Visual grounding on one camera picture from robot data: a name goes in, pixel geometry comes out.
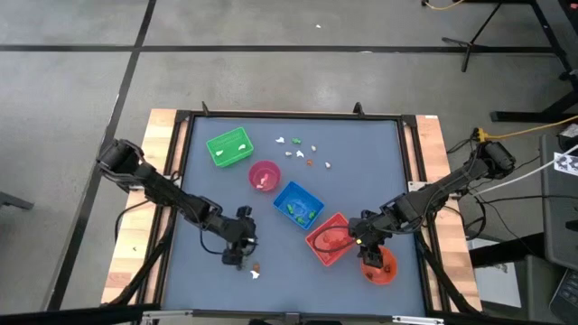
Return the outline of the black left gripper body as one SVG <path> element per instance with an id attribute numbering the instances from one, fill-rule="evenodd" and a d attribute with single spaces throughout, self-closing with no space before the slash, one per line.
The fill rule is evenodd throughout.
<path id="1" fill-rule="evenodd" d="M 219 234 L 229 243 L 242 248 L 257 245 L 256 223 L 249 217 L 226 220 Z"/>

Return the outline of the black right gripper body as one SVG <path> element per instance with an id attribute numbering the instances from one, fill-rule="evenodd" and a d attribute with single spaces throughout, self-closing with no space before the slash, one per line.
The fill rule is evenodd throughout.
<path id="1" fill-rule="evenodd" d="M 349 236 L 355 241 L 360 239 L 362 244 L 359 246 L 370 247 L 373 245 L 383 244 L 387 233 L 382 230 L 386 225 L 387 218 L 373 211 L 362 211 L 359 218 L 351 218 L 348 224 Z"/>

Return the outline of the orange plastic bowl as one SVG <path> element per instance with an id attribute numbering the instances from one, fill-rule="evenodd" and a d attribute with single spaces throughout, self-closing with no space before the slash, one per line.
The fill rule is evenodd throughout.
<path id="1" fill-rule="evenodd" d="M 394 281 L 397 275 L 397 260 L 393 253 L 384 246 L 381 247 L 383 254 L 384 266 L 381 269 L 374 268 L 373 266 L 365 266 L 360 262 L 361 272 L 365 276 L 365 273 L 369 272 L 373 274 L 373 278 L 365 278 L 375 285 L 387 285 Z M 385 266 L 389 265 L 391 268 L 391 273 L 385 272 Z"/>

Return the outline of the red plastic basket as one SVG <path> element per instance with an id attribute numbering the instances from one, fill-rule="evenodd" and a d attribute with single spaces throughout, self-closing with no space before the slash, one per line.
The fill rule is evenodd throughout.
<path id="1" fill-rule="evenodd" d="M 331 266 L 355 243 L 348 233 L 349 221 L 341 212 L 324 221 L 305 239 L 307 245 L 325 266 Z"/>

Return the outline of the pink plastic bowl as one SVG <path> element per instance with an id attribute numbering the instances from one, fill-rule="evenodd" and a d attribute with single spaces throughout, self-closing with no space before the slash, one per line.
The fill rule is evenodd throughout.
<path id="1" fill-rule="evenodd" d="M 281 171 L 272 161 L 258 161 L 254 163 L 248 172 L 250 185 L 263 192 L 274 190 L 281 180 Z M 262 189 L 258 189 L 257 184 L 263 184 Z"/>

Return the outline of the blue plastic basket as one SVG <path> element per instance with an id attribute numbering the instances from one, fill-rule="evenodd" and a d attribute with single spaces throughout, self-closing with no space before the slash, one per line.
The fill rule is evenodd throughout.
<path id="1" fill-rule="evenodd" d="M 288 212 L 286 207 L 288 204 L 293 205 L 294 214 Z M 311 228 L 325 207 L 323 202 L 294 181 L 288 182 L 284 189 L 275 198 L 273 206 L 303 230 Z M 308 219 L 308 215 L 311 211 L 316 212 L 314 219 Z M 296 218 L 298 217 L 304 219 L 304 224 L 299 224 L 297 222 Z"/>

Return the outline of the wooden table side board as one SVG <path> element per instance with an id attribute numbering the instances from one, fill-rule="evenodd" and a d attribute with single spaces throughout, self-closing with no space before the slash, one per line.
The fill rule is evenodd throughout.
<path id="1" fill-rule="evenodd" d="M 450 173 L 439 119 L 437 116 L 417 116 L 416 129 L 416 137 L 420 141 L 422 160 L 424 161 L 424 180 L 428 182 L 438 181 Z M 481 311 L 478 286 L 463 230 L 463 222 L 458 214 L 459 208 L 455 200 L 448 201 L 447 206 L 456 209 L 456 211 L 442 209 L 438 212 L 435 220 L 443 268 L 469 305 Z"/>
<path id="2" fill-rule="evenodd" d="M 145 159 L 162 173 L 171 141 L 176 109 L 152 109 L 144 134 L 128 137 L 144 151 Z M 129 284 L 145 260 L 155 205 L 145 203 L 122 218 L 101 302 L 111 302 Z"/>

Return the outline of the green plastic basket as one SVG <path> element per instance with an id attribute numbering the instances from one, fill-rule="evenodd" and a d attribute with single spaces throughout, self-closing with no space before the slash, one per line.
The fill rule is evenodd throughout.
<path id="1" fill-rule="evenodd" d="M 241 144 L 246 144 L 246 149 L 239 150 Z M 254 145 L 243 127 L 235 128 L 222 135 L 214 137 L 206 142 L 212 161 L 217 167 L 223 168 L 237 163 L 250 156 L 254 151 Z"/>

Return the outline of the black bar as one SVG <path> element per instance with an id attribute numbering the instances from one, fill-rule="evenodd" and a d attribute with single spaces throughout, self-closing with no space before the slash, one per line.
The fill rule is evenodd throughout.
<path id="1" fill-rule="evenodd" d="M 545 236 L 536 233 L 518 239 L 483 246 L 470 251 L 471 264 L 474 268 L 515 262 L 527 255 L 545 257 Z"/>

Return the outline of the black beam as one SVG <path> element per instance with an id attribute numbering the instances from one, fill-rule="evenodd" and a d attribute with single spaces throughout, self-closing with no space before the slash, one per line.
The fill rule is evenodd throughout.
<path id="1" fill-rule="evenodd" d="M 159 310 L 159 304 L 150 303 L 6 314 L 0 315 L 0 325 L 116 325 L 141 320 L 145 312 Z"/>

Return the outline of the grey cabinet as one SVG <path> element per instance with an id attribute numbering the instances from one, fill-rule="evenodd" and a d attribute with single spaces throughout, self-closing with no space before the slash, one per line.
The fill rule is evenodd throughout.
<path id="1" fill-rule="evenodd" d="M 543 135 L 539 144 L 542 164 L 564 154 L 553 135 Z M 568 155 L 578 156 L 578 149 Z M 578 271 L 578 177 L 557 172 L 552 163 L 541 171 L 541 181 L 545 258 Z"/>

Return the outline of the black keyboard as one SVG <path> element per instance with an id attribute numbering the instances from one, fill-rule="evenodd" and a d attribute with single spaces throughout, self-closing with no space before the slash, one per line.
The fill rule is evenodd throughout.
<path id="1" fill-rule="evenodd" d="M 565 325 L 578 325 L 578 271 L 565 271 L 549 308 Z"/>

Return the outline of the white marker paper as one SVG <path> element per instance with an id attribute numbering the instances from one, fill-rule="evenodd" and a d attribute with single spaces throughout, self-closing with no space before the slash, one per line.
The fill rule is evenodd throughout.
<path id="1" fill-rule="evenodd" d="M 554 153 L 554 169 L 578 177 L 578 156 Z"/>

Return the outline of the black tripod stand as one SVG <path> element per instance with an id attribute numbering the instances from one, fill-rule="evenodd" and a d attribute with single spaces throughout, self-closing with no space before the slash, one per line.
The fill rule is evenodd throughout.
<path id="1" fill-rule="evenodd" d="M 489 22 L 492 20 L 494 15 L 497 13 L 497 11 L 500 9 L 500 7 L 504 3 L 504 0 L 465 0 L 465 1 L 466 2 L 468 2 L 468 1 L 474 1 L 474 2 L 480 1 L 482 3 L 496 3 L 496 6 L 492 9 L 489 16 L 486 18 L 486 20 L 483 22 L 483 24 L 480 26 L 480 28 L 477 30 L 477 32 L 474 33 L 474 35 L 471 37 L 471 39 L 469 41 L 462 41 L 462 40 L 456 40 L 456 39 L 452 39 L 452 38 L 448 38 L 448 37 L 442 37 L 443 42 L 445 42 L 447 44 L 457 45 L 458 47 L 465 49 L 465 52 L 463 54 L 462 63 L 461 63 L 461 72 L 467 71 L 471 55 L 476 50 L 487 49 L 487 46 L 478 45 L 476 43 L 476 41 L 481 36 L 481 34 L 484 32 L 484 29 L 487 27 Z"/>

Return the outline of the grey chair base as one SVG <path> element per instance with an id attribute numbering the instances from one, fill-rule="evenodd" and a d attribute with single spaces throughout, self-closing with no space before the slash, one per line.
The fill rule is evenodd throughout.
<path id="1" fill-rule="evenodd" d="M 0 191 L 0 208 L 3 206 L 15 207 L 23 210 L 30 210 L 34 204 L 30 201 L 17 198 L 13 195 Z"/>

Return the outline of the silver aluminium rail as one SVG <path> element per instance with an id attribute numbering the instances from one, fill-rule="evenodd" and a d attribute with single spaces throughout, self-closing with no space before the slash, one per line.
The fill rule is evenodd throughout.
<path id="1" fill-rule="evenodd" d="M 205 310 L 178 310 L 178 311 L 144 311 L 141 320 L 165 320 L 177 317 L 201 317 L 222 319 L 260 319 L 280 320 L 286 325 L 294 325 L 305 321 L 369 321 L 379 323 L 401 323 L 406 325 L 449 325 L 440 318 L 399 316 L 399 315 L 369 315 L 369 314 L 328 314 L 304 313 L 299 311 L 257 312 L 257 311 L 205 311 Z"/>

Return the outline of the black table frame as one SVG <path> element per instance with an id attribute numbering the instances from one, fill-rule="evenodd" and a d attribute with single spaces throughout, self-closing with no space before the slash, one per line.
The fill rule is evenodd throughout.
<path id="1" fill-rule="evenodd" d="M 243 127 L 253 153 L 227 167 L 217 167 L 206 142 Z M 284 143 L 275 139 L 282 136 Z M 257 311 L 328 314 L 423 316 L 427 295 L 410 235 L 387 241 L 398 273 L 387 285 L 370 283 L 354 251 L 325 266 L 306 244 L 307 230 L 273 206 L 275 193 L 253 190 L 250 167 L 276 163 L 281 182 L 294 181 L 324 203 L 320 221 L 341 212 L 356 217 L 378 209 L 406 191 L 407 159 L 400 121 L 392 116 L 330 113 L 215 112 L 198 116 L 186 153 L 183 189 L 214 200 L 225 214 L 248 205 L 256 221 L 258 245 L 247 266 L 260 264 L 260 276 L 221 263 L 220 237 L 201 233 L 179 219 L 166 271 L 162 306 L 167 311 Z M 300 138 L 301 144 L 293 144 Z M 301 151 L 304 157 L 297 157 Z M 308 166 L 306 161 L 313 160 Z"/>

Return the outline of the black desk leg frame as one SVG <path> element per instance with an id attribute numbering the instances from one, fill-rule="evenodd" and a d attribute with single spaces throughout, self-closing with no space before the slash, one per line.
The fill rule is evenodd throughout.
<path id="1" fill-rule="evenodd" d="M 564 67 L 564 72 L 560 77 L 566 77 L 572 84 L 572 90 L 556 100 L 553 104 L 538 112 L 512 112 L 512 111 L 492 111 L 489 117 L 492 122 L 512 122 L 512 123 L 553 123 L 572 117 L 568 110 L 578 107 L 578 76 L 571 75 L 571 65 L 563 51 L 560 42 L 555 37 L 555 33 L 545 18 L 544 13 L 536 0 L 525 0 L 531 5 L 537 20 L 540 22 L 551 48 L 554 50 L 556 58 Z"/>

